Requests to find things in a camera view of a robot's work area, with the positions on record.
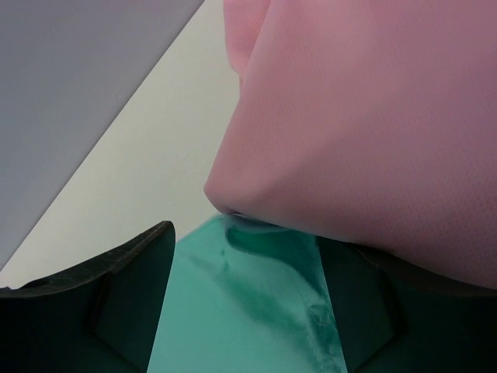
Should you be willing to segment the teal t shirt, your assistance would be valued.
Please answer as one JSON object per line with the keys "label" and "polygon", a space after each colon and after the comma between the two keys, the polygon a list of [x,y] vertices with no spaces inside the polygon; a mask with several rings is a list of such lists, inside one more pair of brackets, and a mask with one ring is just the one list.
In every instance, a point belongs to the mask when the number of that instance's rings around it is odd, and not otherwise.
{"label": "teal t shirt", "polygon": [[176,244],[151,372],[344,372],[313,235],[218,215]]}

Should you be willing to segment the folded pink t shirt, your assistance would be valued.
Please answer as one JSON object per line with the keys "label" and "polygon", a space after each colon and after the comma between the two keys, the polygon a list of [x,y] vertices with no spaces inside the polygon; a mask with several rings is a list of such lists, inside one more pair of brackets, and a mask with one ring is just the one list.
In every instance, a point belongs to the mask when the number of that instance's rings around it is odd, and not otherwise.
{"label": "folded pink t shirt", "polygon": [[221,212],[496,286],[496,3],[226,1]]}

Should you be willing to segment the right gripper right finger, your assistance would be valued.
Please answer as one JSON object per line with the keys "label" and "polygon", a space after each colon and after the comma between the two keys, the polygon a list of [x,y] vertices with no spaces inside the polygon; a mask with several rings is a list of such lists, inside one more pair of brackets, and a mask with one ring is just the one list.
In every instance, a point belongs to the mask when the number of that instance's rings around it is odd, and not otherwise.
{"label": "right gripper right finger", "polygon": [[494,372],[496,291],[317,239],[349,372]]}

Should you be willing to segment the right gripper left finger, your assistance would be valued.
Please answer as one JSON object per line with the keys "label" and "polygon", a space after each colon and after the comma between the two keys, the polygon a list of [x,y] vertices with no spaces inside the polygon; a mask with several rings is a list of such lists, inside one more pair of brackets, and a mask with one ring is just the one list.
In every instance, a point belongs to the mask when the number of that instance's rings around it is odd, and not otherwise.
{"label": "right gripper left finger", "polygon": [[145,372],[176,233],[162,221],[121,246],[1,289],[3,372]]}

